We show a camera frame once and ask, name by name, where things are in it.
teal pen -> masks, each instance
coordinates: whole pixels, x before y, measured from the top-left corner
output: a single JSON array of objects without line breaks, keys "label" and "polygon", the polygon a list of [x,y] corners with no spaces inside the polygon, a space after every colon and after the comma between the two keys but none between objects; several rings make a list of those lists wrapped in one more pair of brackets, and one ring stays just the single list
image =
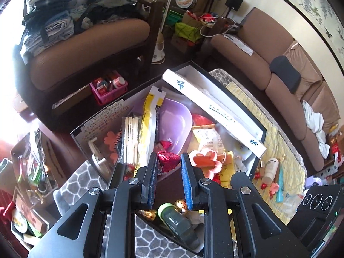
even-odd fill
[{"label": "teal pen", "polygon": [[280,203],[283,201],[284,196],[283,196],[283,170],[282,170],[282,164],[280,164],[280,174],[278,177],[278,185],[279,185],[279,189],[277,191],[277,195],[276,195],[276,202]]}]

yellow plaid fabric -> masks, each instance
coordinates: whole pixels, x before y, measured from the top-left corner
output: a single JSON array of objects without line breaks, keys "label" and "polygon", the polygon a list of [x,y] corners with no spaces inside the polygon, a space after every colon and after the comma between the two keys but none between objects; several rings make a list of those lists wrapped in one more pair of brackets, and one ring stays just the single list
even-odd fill
[{"label": "yellow plaid fabric", "polygon": [[[269,119],[265,116],[265,114],[262,113],[257,105],[234,82],[230,82],[226,88],[235,97],[237,97],[267,129],[264,142],[267,150],[262,160],[267,161],[270,158],[279,158],[282,160],[283,155],[286,155],[284,161],[281,162],[281,167],[283,170],[284,194],[302,194],[306,181],[306,171],[299,164],[294,154],[285,143],[277,127],[269,121]],[[276,196],[270,200],[269,187],[262,190],[261,180],[253,180],[252,182],[262,195],[263,199],[268,203],[272,211],[282,220],[284,224],[287,225],[291,218],[281,209],[282,203],[276,202]]]}]

brown pillow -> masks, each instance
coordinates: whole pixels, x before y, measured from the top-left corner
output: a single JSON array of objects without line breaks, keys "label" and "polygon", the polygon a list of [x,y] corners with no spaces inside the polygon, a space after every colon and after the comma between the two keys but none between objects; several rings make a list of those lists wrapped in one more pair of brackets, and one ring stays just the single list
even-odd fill
[{"label": "brown pillow", "polygon": [[294,41],[283,55],[288,58],[289,62],[301,75],[300,85],[295,92],[297,99],[301,100],[312,84],[321,81],[322,78],[316,72],[297,41]]},{"label": "brown pillow", "polygon": [[324,87],[314,103],[311,105],[314,112],[320,112],[324,118],[323,131],[327,134],[332,125],[337,123],[340,119],[339,111],[336,103],[333,101],[330,90]]}]

blue flower drawing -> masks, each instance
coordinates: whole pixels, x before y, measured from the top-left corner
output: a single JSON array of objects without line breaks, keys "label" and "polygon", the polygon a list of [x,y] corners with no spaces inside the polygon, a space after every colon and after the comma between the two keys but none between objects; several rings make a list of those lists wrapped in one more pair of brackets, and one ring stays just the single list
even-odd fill
[{"label": "blue flower drawing", "polygon": [[177,83],[178,83],[179,89],[182,90],[184,88],[185,81],[177,80]]}]

metal screw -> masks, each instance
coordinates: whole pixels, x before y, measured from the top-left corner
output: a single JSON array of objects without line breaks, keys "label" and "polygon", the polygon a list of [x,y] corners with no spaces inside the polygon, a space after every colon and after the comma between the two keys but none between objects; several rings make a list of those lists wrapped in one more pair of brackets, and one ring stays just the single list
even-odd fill
[{"label": "metal screw", "polygon": [[203,185],[209,185],[211,183],[212,183],[212,181],[208,178],[202,178],[201,179],[201,184],[203,184]]},{"label": "metal screw", "polygon": [[134,177],[129,179],[129,184],[138,184],[139,183],[139,179]]},{"label": "metal screw", "polygon": [[100,190],[99,190],[99,188],[97,188],[97,187],[93,187],[93,188],[91,188],[91,189],[89,190],[89,193],[90,193],[91,195],[97,195],[99,192],[100,192]]},{"label": "metal screw", "polygon": [[251,193],[251,189],[248,188],[248,187],[242,187],[242,188],[240,189],[240,191],[241,191],[241,193],[243,193],[243,194],[245,194],[245,195],[248,195],[248,194]]}]

